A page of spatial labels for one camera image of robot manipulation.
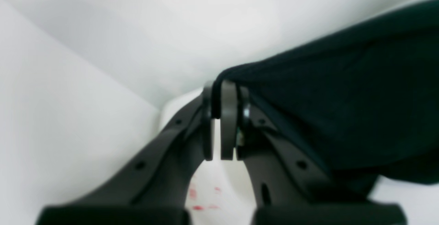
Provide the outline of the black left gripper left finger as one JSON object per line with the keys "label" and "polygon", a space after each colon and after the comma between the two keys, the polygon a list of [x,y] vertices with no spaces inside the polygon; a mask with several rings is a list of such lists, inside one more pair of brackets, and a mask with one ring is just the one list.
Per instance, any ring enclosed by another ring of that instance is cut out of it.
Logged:
{"label": "black left gripper left finger", "polygon": [[47,206],[38,225],[191,225],[185,209],[191,178],[213,159],[213,83],[181,108],[159,135],[96,190]]}

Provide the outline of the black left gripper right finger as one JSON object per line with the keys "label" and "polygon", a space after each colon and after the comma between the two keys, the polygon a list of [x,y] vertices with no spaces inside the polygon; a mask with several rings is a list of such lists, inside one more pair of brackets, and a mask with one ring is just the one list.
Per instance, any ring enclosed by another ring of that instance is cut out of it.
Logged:
{"label": "black left gripper right finger", "polygon": [[257,209],[252,225],[406,225],[397,204],[369,201],[338,184],[291,143],[248,89],[221,83],[221,159],[243,161]]}

